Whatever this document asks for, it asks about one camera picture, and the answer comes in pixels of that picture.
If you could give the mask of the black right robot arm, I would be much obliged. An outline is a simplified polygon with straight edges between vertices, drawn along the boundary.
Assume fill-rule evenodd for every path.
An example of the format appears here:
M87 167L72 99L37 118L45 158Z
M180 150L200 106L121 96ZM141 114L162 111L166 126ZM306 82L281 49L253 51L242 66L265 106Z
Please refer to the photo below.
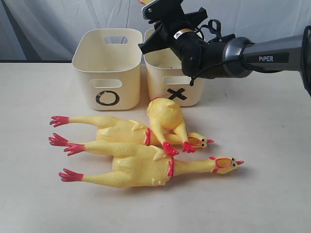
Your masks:
M154 32L139 48L143 54L170 49L180 60L190 85L197 78L244 78L256 71L297 71L306 91L311 89L311 28L302 35L254 43L234 34L223 36L221 23L207 11L185 13L179 0L144 0L142 16Z

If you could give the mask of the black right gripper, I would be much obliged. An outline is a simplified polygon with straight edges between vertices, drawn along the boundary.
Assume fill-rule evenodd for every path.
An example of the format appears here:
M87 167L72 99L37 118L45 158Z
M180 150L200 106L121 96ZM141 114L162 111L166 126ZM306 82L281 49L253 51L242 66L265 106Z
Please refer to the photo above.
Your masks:
M143 5L141 10L145 20L155 20L153 33L143 43L138 44L142 54L168 49L173 44L175 34L195 28L186 22L181 3L183 0L154 0Z

